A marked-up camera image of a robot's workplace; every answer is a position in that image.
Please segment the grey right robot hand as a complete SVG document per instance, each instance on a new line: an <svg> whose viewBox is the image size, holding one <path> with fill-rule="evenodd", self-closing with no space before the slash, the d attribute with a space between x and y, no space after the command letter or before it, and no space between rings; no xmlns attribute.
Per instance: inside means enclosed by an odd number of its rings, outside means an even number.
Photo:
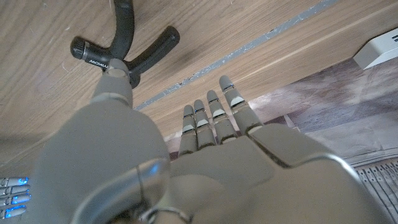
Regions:
<svg viewBox="0 0 398 224"><path fill-rule="evenodd" d="M28 177L1 177L1 220L21 216L30 199Z"/></svg>

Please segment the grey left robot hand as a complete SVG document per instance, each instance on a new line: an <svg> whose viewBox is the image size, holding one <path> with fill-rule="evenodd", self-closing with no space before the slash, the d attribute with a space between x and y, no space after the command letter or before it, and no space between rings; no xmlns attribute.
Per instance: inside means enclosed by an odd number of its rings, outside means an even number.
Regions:
<svg viewBox="0 0 398 224"><path fill-rule="evenodd" d="M223 76L231 124L209 93L184 111L170 160L154 122L132 108L127 66L112 59L90 102L45 145L27 223L391 223L333 151L281 124L264 125Z"/></svg>

